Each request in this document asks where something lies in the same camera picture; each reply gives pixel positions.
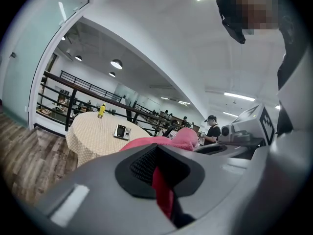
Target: beige tablecloth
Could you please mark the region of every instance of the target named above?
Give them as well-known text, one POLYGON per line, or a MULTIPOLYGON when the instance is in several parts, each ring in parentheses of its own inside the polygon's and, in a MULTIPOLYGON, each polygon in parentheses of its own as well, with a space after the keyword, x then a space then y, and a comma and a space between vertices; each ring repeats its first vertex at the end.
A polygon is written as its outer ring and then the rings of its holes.
POLYGON ((118 124, 131 128, 130 141, 150 137, 139 126, 116 116, 97 112, 78 115, 66 134, 68 147, 78 155, 78 166, 104 155, 118 152, 129 141, 117 139, 114 132, 118 124))

